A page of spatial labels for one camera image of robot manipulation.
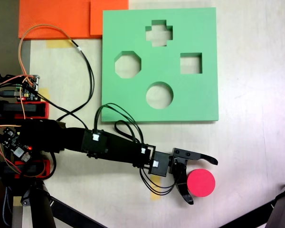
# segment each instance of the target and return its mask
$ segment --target orange foam board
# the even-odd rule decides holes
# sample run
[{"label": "orange foam board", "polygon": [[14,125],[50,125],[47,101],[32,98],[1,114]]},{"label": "orange foam board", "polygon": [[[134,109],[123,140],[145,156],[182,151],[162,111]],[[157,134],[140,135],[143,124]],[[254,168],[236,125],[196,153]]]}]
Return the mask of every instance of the orange foam board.
[{"label": "orange foam board", "polygon": [[[90,0],[20,0],[19,38],[32,26],[51,24],[71,38],[90,38]],[[26,39],[63,39],[61,32],[46,27],[27,34]]]},{"label": "orange foam board", "polygon": [[128,0],[91,0],[91,38],[101,38],[103,35],[104,10],[128,10]]}]

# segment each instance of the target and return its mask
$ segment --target tripod leg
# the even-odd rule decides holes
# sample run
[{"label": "tripod leg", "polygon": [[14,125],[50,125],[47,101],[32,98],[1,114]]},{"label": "tripod leg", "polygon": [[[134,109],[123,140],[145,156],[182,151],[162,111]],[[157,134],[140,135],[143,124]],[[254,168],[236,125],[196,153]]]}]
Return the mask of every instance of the tripod leg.
[{"label": "tripod leg", "polygon": [[29,201],[33,228],[56,228],[47,192],[32,188]]},{"label": "tripod leg", "polygon": [[277,200],[265,228],[285,228],[285,195]]},{"label": "tripod leg", "polygon": [[257,228],[267,223],[270,214],[273,210],[275,201],[270,201],[267,204],[223,225],[220,228]]}]

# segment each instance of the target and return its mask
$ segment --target black cable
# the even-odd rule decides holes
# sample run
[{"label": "black cable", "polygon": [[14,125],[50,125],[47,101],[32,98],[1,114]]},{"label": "black cable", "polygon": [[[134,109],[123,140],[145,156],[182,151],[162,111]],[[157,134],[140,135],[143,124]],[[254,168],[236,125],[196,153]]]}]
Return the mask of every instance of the black cable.
[{"label": "black cable", "polygon": [[4,87],[17,87],[17,86],[23,87],[23,85],[16,84],[16,83],[5,83],[5,84],[0,85],[0,89]]},{"label": "black cable", "polygon": [[[71,41],[72,41],[72,43],[73,43],[76,47],[78,47],[78,44],[75,43],[75,41],[73,41],[73,40],[71,40]],[[79,107],[77,107],[77,108],[75,108],[74,110],[72,110],[70,113],[75,113],[75,112],[79,111],[79,110],[82,109],[87,103],[89,103],[89,101],[91,100],[91,98],[92,98],[92,96],[93,96],[94,89],[95,89],[95,78],[94,78],[94,73],[93,73],[93,70],[92,70],[92,68],[91,68],[91,65],[90,65],[88,59],[86,58],[86,56],[84,55],[83,51],[82,51],[81,49],[80,49],[79,51],[80,51],[80,53],[82,54],[82,56],[83,56],[83,58],[84,58],[84,60],[85,60],[85,63],[86,63],[86,65],[87,65],[87,69],[88,69],[88,72],[89,72],[90,91],[89,91],[89,97],[88,97],[87,101],[84,102],[84,103],[83,103],[82,105],[80,105]],[[61,121],[63,118],[65,118],[65,117],[68,116],[68,115],[70,115],[70,114],[67,113],[67,114],[65,114],[65,115],[63,115],[63,116],[61,116],[61,117],[59,117],[59,118],[57,119],[57,121]]]},{"label": "black cable", "polygon": [[[128,129],[129,129],[129,131],[131,132],[131,135],[126,134],[123,131],[119,130],[118,127],[117,127],[118,123],[123,123],[124,125],[126,125],[128,127]],[[140,143],[139,140],[135,137],[134,132],[133,132],[131,126],[126,121],[124,121],[124,120],[116,121],[115,124],[114,124],[114,128],[115,128],[116,132],[121,134],[122,136],[124,136],[124,137],[126,137],[128,139],[133,140],[133,142]]]},{"label": "black cable", "polygon": [[[122,109],[125,113],[127,113],[128,116],[126,116],[126,115],[124,115],[123,113],[117,111],[116,109],[112,108],[112,107],[109,106],[109,105],[115,105],[115,106],[119,107],[119,108]],[[139,133],[139,136],[140,136],[140,138],[141,138],[141,143],[143,144],[143,133],[142,133],[140,127],[138,126],[137,122],[133,119],[133,117],[132,117],[127,111],[125,111],[122,107],[120,107],[120,106],[118,106],[118,105],[116,105],[116,104],[114,104],[114,103],[104,104],[104,105],[102,105],[102,106],[100,106],[100,107],[98,108],[98,110],[97,110],[97,112],[96,112],[96,115],[95,115],[95,119],[94,119],[94,132],[95,132],[95,133],[97,133],[98,118],[99,118],[99,115],[100,115],[101,110],[102,110],[103,108],[109,108],[109,109],[111,109],[111,110],[113,110],[113,111],[119,113],[119,114],[122,115],[124,118],[126,118],[126,119],[137,129],[137,131],[138,131],[138,133]]]},{"label": "black cable", "polygon": [[52,177],[52,176],[53,176],[53,174],[54,174],[54,172],[55,172],[55,170],[56,170],[56,167],[57,167],[57,161],[56,161],[55,154],[54,154],[54,152],[50,152],[50,155],[52,156],[52,159],[53,159],[53,164],[54,164],[53,170],[52,170],[52,172],[51,172],[48,176],[43,177],[43,178],[40,178],[41,180],[49,179],[50,177]]},{"label": "black cable", "polygon": [[25,86],[25,89],[27,89],[28,91],[30,91],[30,92],[31,92],[32,94],[34,94],[35,96],[39,96],[42,100],[44,100],[44,101],[48,102],[49,104],[53,105],[55,108],[57,108],[57,109],[59,109],[59,110],[65,112],[65,113],[67,113],[67,114],[69,114],[69,115],[75,117],[77,120],[79,120],[79,121],[84,125],[84,127],[85,127],[86,129],[88,129],[87,125],[86,125],[81,119],[79,119],[79,117],[77,117],[75,114],[71,113],[71,112],[68,111],[67,109],[64,109],[64,108],[62,108],[62,107],[60,107],[60,106],[54,104],[53,102],[51,102],[50,100],[48,100],[47,98],[45,98],[45,97],[44,97],[43,95],[41,95],[40,93],[38,93],[37,91],[33,90],[32,88]]},{"label": "black cable", "polygon": [[174,182],[172,185],[170,185],[170,186],[168,186],[168,187],[159,186],[159,185],[155,184],[155,183],[147,176],[146,172],[145,172],[143,169],[149,169],[149,168],[144,167],[144,168],[142,168],[142,171],[143,171],[144,175],[146,176],[146,178],[148,178],[148,180],[149,180],[152,184],[154,184],[156,187],[161,188],[161,189],[169,189],[169,188],[171,188],[171,187],[173,187],[173,186],[175,185],[175,182]]},{"label": "black cable", "polygon": [[148,182],[146,181],[146,179],[143,178],[143,175],[142,175],[142,169],[140,168],[139,169],[139,173],[140,173],[140,176],[141,176],[141,179],[142,181],[144,182],[144,184],[147,186],[147,188],[152,192],[154,193],[155,195],[158,195],[158,196],[165,196],[165,195],[168,195],[174,188],[175,184],[173,184],[173,186],[167,190],[167,191],[157,191],[155,189],[153,189],[149,184]]},{"label": "black cable", "polygon": [[[117,128],[117,123],[118,123],[118,122],[121,122],[121,123],[125,124],[125,125],[128,127],[128,129],[130,130],[131,135],[128,135],[128,134],[122,132],[121,130],[119,130],[119,129]],[[114,127],[115,127],[115,130],[116,130],[119,134],[121,134],[121,135],[123,135],[123,136],[125,136],[125,137],[127,137],[127,138],[129,138],[129,139],[132,139],[132,141],[135,142],[135,143],[139,143],[139,140],[135,138],[134,131],[132,130],[131,126],[130,126],[126,121],[119,120],[119,121],[115,122]],[[177,183],[178,179],[181,177],[181,175],[180,175],[179,178],[178,178],[177,180],[175,180],[172,185],[170,185],[170,186],[168,186],[168,187],[162,187],[162,186],[159,186],[159,185],[155,184],[155,183],[147,176],[147,174],[145,173],[145,171],[144,171],[143,169],[149,169],[149,168],[148,168],[148,167],[139,168],[139,174],[140,174],[140,177],[141,177],[143,183],[145,184],[145,186],[146,186],[153,194],[158,195],[158,196],[165,196],[165,195],[168,195],[168,194],[173,190],[173,188],[174,188],[175,184]],[[144,175],[147,177],[147,179],[148,179],[152,184],[154,184],[156,187],[161,188],[161,189],[168,189],[168,190],[167,190],[167,191],[157,191],[157,190],[155,190],[155,189],[147,182],[147,180],[144,178],[144,176],[143,176],[143,174],[142,174],[142,171],[143,171]]]}]

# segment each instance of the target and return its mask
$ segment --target table surface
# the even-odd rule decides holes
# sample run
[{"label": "table surface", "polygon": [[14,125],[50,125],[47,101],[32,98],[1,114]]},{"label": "table surface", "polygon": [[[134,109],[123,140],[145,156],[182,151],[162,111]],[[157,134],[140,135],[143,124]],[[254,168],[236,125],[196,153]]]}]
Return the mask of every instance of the table surface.
[{"label": "table surface", "polygon": [[[217,158],[218,166],[205,161],[188,166],[211,171],[216,188],[193,206],[176,189],[155,200],[132,165],[65,150],[46,181],[51,195],[110,228],[217,228],[273,199],[285,184],[285,0],[129,0],[129,5],[217,8],[219,121],[140,124],[145,141],[158,151],[178,147]],[[95,94],[77,115],[93,128],[101,103],[102,41],[76,42],[95,74]],[[40,87],[66,109],[86,100],[88,73],[75,48],[32,41],[30,73],[40,75]],[[51,119],[61,114],[51,107]],[[82,127],[73,117],[64,121]],[[114,132],[111,124],[101,128]],[[161,181],[168,185],[172,177]],[[23,218],[23,227],[31,227],[29,208]]]}]

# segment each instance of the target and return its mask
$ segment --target green foam board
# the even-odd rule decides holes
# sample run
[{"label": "green foam board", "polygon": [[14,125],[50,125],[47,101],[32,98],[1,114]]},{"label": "green foam board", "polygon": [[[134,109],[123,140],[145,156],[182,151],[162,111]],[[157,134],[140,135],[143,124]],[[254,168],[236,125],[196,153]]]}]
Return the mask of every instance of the green foam board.
[{"label": "green foam board", "polygon": [[[102,104],[116,103],[140,122],[219,119],[215,8],[104,11],[103,22]],[[146,31],[161,23],[172,30],[172,40],[153,47]],[[115,62],[130,53],[141,60],[141,70],[121,78]],[[200,57],[200,73],[181,72],[181,57],[189,56]],[[147,90],[158,82],[173,91],[164,109],[146,100]],[[112,110],[102,111],[102,121],[119,119]]]}]

